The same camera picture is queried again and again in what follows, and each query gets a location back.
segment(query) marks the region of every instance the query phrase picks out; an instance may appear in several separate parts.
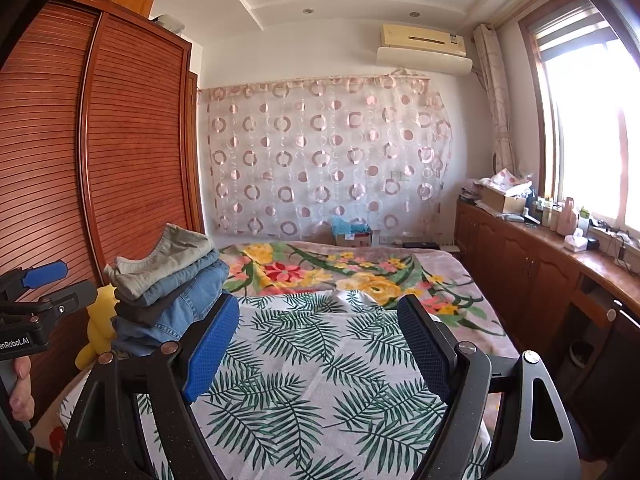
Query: metal screw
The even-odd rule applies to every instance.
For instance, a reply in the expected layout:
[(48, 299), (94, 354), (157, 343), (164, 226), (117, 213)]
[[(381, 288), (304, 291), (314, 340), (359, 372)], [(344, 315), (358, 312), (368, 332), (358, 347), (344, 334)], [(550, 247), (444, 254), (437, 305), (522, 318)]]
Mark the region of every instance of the metal screw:
[(478, 347), (471, 341), (461, 341), (460, 343), (458, 343), (458, 349), (463, 354), (474, 354), (476, 350), (478, 350)]
[(525, 350), (522, 356), (527, 363), (531, 363), (532, 365), (540, 362), (540, 356), (533, 350)]
[(162, 346), (160, 347), (160, 351), (164, 355), (171, 355), (178, 349), (179, 346), (180, 345), (178, 344), (177, 341), (167, 341), (166, 343), (162, 343)]
[(103, 352), (98, 357), (98, 362), (101, 365), (108, 365), (111, 361), (113, 361), (113, 354), (111, 352)]

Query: human hand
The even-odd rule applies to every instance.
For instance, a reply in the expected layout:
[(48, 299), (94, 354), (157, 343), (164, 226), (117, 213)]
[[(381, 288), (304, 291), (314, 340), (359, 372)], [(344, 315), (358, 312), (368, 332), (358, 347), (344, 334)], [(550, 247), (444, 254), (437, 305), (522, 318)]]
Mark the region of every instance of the human hand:
[(17, 376), (9, 405), (15, 420), (26, 422), (33, 417), (35, 404), (31, 397), (31, 360), (29, 356), (14, 359), (14, 371)]

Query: pink bottle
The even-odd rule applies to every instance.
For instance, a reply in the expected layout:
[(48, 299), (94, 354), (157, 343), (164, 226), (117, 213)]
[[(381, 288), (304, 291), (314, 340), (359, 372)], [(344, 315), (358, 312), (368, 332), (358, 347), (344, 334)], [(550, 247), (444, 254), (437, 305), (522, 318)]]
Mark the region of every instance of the pink bottle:
[(558, 234), (561, 236), (572, 235), (577, 226), (578, 213), (574, 209), (574, 199), (568, 196), (564, 200), (564, 208), (560, 212), (560, 218), (558, 219)]

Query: wooden wardrobe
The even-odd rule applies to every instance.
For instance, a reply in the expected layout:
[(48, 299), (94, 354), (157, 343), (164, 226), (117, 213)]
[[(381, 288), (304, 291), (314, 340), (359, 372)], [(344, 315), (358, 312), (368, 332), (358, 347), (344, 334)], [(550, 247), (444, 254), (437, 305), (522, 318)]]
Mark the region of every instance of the wooden wardrobe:
[[(165, 223), (203, 231), (191, 44), (107, 0), (52, 0), (0, 70), (0, 272), (62, 259), (106, 282)], [(32, 356), (36, 414), (77, 373), (84, 311)]]

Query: bed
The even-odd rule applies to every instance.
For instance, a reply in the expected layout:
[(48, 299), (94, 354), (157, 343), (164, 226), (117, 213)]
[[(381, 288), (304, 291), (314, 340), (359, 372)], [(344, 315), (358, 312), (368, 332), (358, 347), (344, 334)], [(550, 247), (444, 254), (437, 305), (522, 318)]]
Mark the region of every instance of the bed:
[[(228, 478), (410, 478), (446, 406), (428, 391), (395, 307), (415, 294), (456, 337), (516, 356), (491, 306), (450, 254), (305, 242), (221, 250), (241, 322), (209, 391), (192, 405)], [(66, 427), (84, 381), (60, 404)], [(498, 399), (469, 459), (480, 478)], [(170, 471), (138, 397), (158, 478)]]

